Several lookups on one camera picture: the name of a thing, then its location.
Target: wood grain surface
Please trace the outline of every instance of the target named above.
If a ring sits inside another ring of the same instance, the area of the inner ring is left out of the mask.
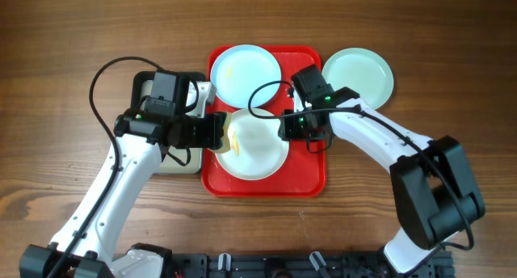
[[[141,56],[206,72],[222,44],[307,44],[379,53],[395,74],[380,112],[467,152],[486,202],[477,245],[454,251],[459,277],[517,276],[517,0],[0,0],[0,277],[29,243],[46,245],[97,175],[109,141],[87,100],[97,69]],[[99,80],[109,124],[144,64]],[[353,145],[328,152],[312,199],[221,199],[200,177],[154,177],[117,247],[176,253],[376,250],[399,228],[388,174]],[[464,237],[456,239],[465,242]]]

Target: plate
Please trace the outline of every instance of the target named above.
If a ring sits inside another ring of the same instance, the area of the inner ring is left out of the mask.
[[[254,108],[261,116],[270,112]],[[241,109],[232,114],[228,136],[235,136],[239,147],[224,154],[216,154],[217,161],[232,176],[243,180],[259,180],[274,174],[284,164],[289,152],[289,143],[278,137],[280,120],[262,120]]]
[[[210,81],[217,88],[217,97],[229,106],[247,108],[250,96],[261,85],[282,78],[275,57],[263,48],[250,44],[224,51],[213,63]],[[280,85],[262,89],[253,98],[252,107],[269,101]]]
[[[348,87],[373,109],[381,107],[393,92],[393,73],[388,63],[364,48],[335,53],[323,67],[323,78],[335,91]]]

